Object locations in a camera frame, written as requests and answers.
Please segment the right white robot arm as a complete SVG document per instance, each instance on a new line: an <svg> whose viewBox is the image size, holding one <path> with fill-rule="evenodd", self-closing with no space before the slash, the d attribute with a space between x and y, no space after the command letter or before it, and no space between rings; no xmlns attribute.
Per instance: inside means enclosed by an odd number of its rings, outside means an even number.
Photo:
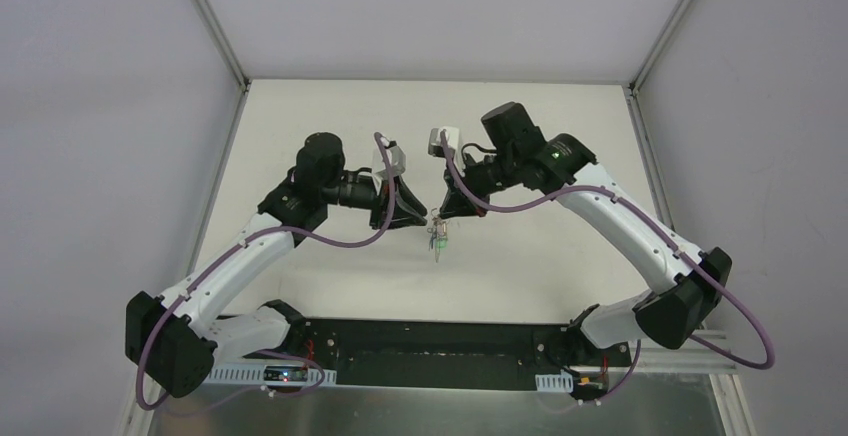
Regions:
<svg viewBox="0 0 848 436"><path fill-rule="evenodd" d="M617 343L647 338L680 348L717 306L732 261L720 248L704 252L647 214L574 136L543 136L525 107L508 102L481 123L494 151L477 161L462 152L458 129L432 129L430 155L447 162L440 217L485 216L491 195L522 185L542 192L595 229L636 269L646 291L593 305L568 326L569 356L595 364Z"/></svg>

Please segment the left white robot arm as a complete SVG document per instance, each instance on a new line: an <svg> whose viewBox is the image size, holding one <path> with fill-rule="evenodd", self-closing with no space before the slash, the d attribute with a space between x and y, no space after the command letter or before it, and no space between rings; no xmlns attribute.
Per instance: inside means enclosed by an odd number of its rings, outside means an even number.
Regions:
<svg viewBox="0 0 848 436"><path fill-rule="evenodd" d="M286 361L303 352L305 334L281 302L220 317L257 276L302 242L359 249L390 229L425 225L425 208L402 180L404 151L381 133L373 140L374 165L348 170L338 136L308 136L284 180L258 204L227 249L159 295L141 291L128 302L125 353L137 366L139 407L153 410L168 397L192 393L221 363L264 350ZM374 234L359 241L317 234L331 206L369 212Z"/></svg>

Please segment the metal keyring carabiner plate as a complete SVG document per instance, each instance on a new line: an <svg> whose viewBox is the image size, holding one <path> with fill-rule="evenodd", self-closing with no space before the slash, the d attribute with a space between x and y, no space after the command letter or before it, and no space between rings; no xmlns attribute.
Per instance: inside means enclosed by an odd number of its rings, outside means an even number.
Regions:
<svg viewBox="0 0 848 436"><path fill-rule="evenodd" d="M430 222L427 227L427 231L429 234L429 240L432 236L437 236L438 239L445 238L449 241L448 236L448 221L443 219L437 208L433 208L430 211ZM430 250L433 253L433 259L436 263L440 261L440 256L442 251L437 251L436 248L434 250Z"/></svg>

